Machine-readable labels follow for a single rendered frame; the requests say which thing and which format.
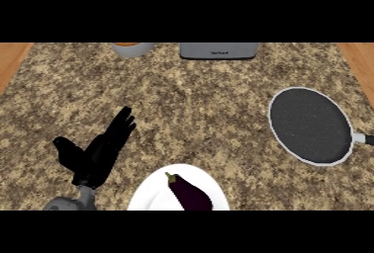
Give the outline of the dark purple eggplant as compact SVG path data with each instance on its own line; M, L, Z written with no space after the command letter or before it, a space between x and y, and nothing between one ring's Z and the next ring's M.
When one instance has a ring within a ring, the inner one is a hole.
M169 188L187 211L212 211L213 203L206 192L179 175L166 173Z

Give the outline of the dark frying pan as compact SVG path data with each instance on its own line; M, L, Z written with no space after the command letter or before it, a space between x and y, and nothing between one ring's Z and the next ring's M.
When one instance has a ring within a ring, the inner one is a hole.
M357 143L374 146L374 134L354 130L336 102L308 87L290 87L277 93L268 119L273 134L287 152L314 166L341 164Z

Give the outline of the grey toaster appliance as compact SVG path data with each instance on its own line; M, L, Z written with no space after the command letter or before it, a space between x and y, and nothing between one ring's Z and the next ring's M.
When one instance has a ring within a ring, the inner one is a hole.
M256 42L182 42L181 57L193 60L252 59L258 46Z

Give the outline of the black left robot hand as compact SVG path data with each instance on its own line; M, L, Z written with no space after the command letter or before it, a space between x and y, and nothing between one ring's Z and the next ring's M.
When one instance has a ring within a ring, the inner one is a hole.
M58 136L54 145L60 153L60 163L73 172L71 183L97 189L110 176L119 153L137 128L132 109L125 107L105 132L97 136L86 149Z

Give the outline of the grey cup with orange contents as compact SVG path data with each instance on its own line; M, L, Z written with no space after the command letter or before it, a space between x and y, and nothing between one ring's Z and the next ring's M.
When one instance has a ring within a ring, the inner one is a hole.
M145 55L154 48L153 42L128 42L113 43L113 49L123 57L139 57Z

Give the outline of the white round plate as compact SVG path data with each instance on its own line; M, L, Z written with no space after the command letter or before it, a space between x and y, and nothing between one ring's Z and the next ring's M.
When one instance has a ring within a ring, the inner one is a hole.
M129 211L184 210L184 206L169 187L168 173L179 174L206 192L215 211L230 210L224 191L209 173L190 164L172 164L160 168L144 180L129 203Z

